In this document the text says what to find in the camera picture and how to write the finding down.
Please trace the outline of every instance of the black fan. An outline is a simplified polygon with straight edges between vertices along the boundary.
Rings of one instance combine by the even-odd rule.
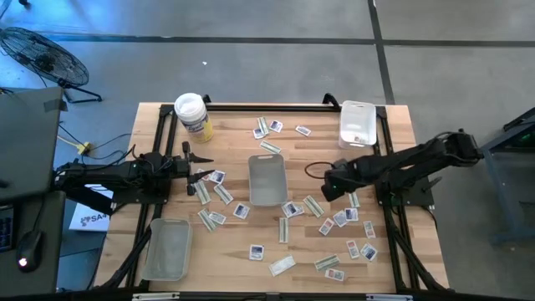
[[[96,96],[96,99],[72,100],[69,103],[102,101],[100,95],[79,88],[89,82],[84,64],[63,47],[24,28],[10,27],[0,31],[0,46],[24,67],[52,80],[64,89],[76,89]]]

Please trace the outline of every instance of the wooden tabletop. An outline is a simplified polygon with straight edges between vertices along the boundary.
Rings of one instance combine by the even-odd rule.
[[[161,104],[141,103],[135,118],[130,146],[136,144],[136,152],[151,151],[158,113]],[[407,106],[387,106],[388,121],[394,151],[415,145]],[[281,133],[272,132],[265,140],[283,149],[288,178],[288,196],[305,213],[289,220],[289,243],[278,243],[278,218],[283,217],[280,207],[253,207],[249,202],[247,159],[252,155],[267,154],[259,147],[260,140],[252,136],[257,128],[257,117],[264,116],[268,122],[283,122]],[[350,207],[348,196],[334,202],[326,202],[320,186],[322,180],[305,175],[303,168],[314,161],[336,161],[340,158],[372,154],[371,148],[343,150],[338,147],[339,114],[337,113],[290,113],[290,112],[210,112],[214,127],[213,138],[205,144],[191,143],[191,150],[201,157],[211,158],[212,163],[194,164],[204,170],[216,169],[226,172],[224,187],[234,196],[226,206],[213,191],[213,183],[207,183],[212,201],[204,207],[208,211],[227,216],[223,226],[209,233],[197,213],[203,208],[196,196],[188,196],[185,180],[175,180],[169,202],[164,206],[163,218],[187,219],[193,227],[191,261],[187,275],[178,282],[150,282],[152,291],[218,291],[218,292],[287,292],[287,293],[388,293],[394,292],[394,279],[386,239],[385,220],[377,205],[372,186],[357,190],[361,208],[359,221],[345,227],[334,226],[327,237],[318,231],[326,217]],[[312,131],[311,136],[300,135],[294,129],[304,125]],[[161,153],[166,145],[166,122]],[[181,142],[188,140],[182,125],[176,131],[173,155],[181,153]],[[310,212],[303,199],[312,196],[325,213],[320,218]],[[251,207],[246,220],[232,215],[238,202]],[[96,274],[95,284],[108,280],[122,264],[132,248],[139,205],[128,205],[111,217],[110,229],[105,239],[104,250]],[[447,286],[446,271],[435,225],[428,212],[419,207],[407,207],[410,236],[415,253],[429,272],[442,285]],[[362,221],[372,221],[377,238],[368,239]],[[359,247],[369,242],[379,251],[376,259],[369,262],[362,256],[351,260],[345,245],[355,240]],[[261,262],[249,261],[251,244],[265,246]],[[273,277],[268,266],[292,254],[296,265]],[[345,271],[345,280],[338,282],[316,272],[314,262],[331,254],[338,254],[341,264],[336,267]],[[144,267],[145,254],[140,257],[140,271]],[[400,256],[405,282],[409,283],[406,260]]]

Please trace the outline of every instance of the black computer mouse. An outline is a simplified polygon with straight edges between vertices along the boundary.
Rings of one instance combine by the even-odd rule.
[[[43,232],[32,230],[24,233],[18,242],[17,266],[22,272],[32,272],[41,263],[41,247],[43,245]]]

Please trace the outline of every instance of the gray floor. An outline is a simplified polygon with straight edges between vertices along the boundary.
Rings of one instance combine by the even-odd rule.
[[[535,39],[535,3],[529,0],[375,2],[384,38]],[[82,34],[373,38],[365,0],[154,3],[35,0],[27,11],[13,2],[0,27]],[[61,44],[88,67],[86,88],[105,98],[101,104],[70,105],[62,120],[74,135],[96,145],[130,131],[138,102],[172,101],[184,92],[208,93],[216,102],[317,103],[331,92],[339,99],[385,103],[375,46]],[[395,102],[409,105],[419,142],[463,127],[483,144],[533,107],[535,48],[386,47],[385,52]],[[43,84],[10,58],[0,57],[0,86]],[[125,148],[127,140],[103,147],[97,156]],[[55,164],[74,157],[74,149],[59,142]],[[444,179],[433,193],[451,286],[464,293],[534,298],[535,244],[493,247],[488,242],[505,225],[484,162],[440,174]],[[60,273],[59,283],[84,287],[68,284],[63,280],[68,277]]]

